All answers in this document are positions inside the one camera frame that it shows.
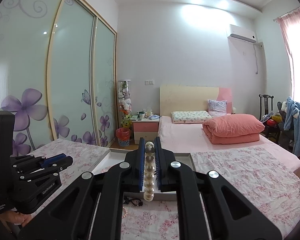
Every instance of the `pillow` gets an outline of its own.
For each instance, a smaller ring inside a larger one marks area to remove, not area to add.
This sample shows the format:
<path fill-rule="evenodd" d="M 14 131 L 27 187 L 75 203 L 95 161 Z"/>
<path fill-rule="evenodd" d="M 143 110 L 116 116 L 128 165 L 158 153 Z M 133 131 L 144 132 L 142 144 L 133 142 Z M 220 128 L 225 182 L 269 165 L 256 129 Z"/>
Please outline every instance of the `pillow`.
<path fill-rule="evenodd" d="M 250 114 L 227 114 L 204 121 L 202 126 L 218 137 L 236 137 L 260 133 L 265 126 Z"/>
<path fill-rule="evenodd" d="M 203 123 L 205 120 L 212 118 L 207 111 L 188 111 L 171 113 L 173 123 Z"/>
<path fill-rule="evenodd" d="M 208 99 L 208 113 L 212 117 L 223 116 L 227 114 L 227 101 L 216 101 Z"/>
<path fill-rule="evenodd" d="M 209 130 L 208 126 L 204 126 L 203 130 L 208 137 L 209 141 L 212 144 L 235 144 L 235 143 L 248 143 L 248 142 L 255 142 L 260 140 L 260 134 L 259 133 L 252 133 L 252 134 L 246 134 L 236 137 L 218 137 L 213 135 Z"/>

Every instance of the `nightstand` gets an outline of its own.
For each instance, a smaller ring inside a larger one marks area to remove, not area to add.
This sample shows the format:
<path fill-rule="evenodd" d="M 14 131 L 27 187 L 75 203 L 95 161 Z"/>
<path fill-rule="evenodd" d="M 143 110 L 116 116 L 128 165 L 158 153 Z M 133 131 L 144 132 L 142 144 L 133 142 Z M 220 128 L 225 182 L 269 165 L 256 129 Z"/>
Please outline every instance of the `nightstand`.
<path fill-rule="evenodd" d="M 146 141 L 153 141 L 158 136 L 159 119 L 132 121 L 132 125 L 135 144 L 139 144 L 141 137 L 143 137 Z"/>

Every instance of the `blue hoodie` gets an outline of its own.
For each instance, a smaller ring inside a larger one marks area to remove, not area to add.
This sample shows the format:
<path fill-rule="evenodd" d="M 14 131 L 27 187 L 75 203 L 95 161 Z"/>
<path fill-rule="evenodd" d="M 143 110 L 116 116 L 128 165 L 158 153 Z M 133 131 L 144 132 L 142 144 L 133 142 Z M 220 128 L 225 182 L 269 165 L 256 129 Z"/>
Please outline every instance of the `blue hoodie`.
<path fill-rule="evenodd" d="M 292 153 L 300 156 L 300 103 L 292 100 L 291 97 L 287 98 L 287 116 L 284 122 L 284 130 L 290 129 L 291 122 L 294 124 L 294 146 Z"/>

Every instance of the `sliding wardrobe door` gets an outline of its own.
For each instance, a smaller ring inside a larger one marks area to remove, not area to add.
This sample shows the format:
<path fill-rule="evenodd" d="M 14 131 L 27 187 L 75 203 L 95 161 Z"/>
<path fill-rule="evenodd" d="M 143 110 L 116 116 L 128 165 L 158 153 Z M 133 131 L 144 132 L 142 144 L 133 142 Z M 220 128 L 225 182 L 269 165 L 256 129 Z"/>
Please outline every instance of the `sliding wardrobe door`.
<path fill-rule="evenodd" d="M 96 145 L 91 115 L 90 48 L 94 16 L 76 0 L 65 0 L 52 37 L 49 114 L 54 139 Z"/>
<path fill-rule="evenodd" d="M 46 57 L 61 0 L 2 0 L 0 110 L 15 114 L 13 155 L 50 142 Z"/>
<path fill-rule="evenodd" d="M 98 20 L 94 54 L 94 91 L 97 96 L 96 122 L 101 146 L 107 146 L 114 139 L 117 128 L 114 98 L 114 41 L 114 33 Z"/>

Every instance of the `tray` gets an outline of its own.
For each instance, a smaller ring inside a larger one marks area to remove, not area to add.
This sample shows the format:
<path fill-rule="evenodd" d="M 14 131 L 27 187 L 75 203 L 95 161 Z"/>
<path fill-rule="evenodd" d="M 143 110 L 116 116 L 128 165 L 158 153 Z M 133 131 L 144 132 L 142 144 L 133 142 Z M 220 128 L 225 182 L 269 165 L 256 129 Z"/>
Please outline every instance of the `tray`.
<path fill-rule="evenodd" d="M 130 152 L 129 150 L 120 150 L 109 148 L 97 161 L 96 167 L 93 169 L 93 174 L 99 174 L 108 171 L 112 166 L 123 162 L 126 154 Z M 175 153 L 175 158 L 177 161 L 188 165 L 193 171 L 195 171 L 193 160 L 191 158 L 190 153 Z M 140 198 L 143 199 L 143 187 L 140 193 L 131 193 L 125 192 L 125 195 L 132 198 Z M 162 200 L 162 201 L 176 201 L 177 195 L 176 192 L 160 192 L 155 184 L 154 187 L 154 200 Z"/>

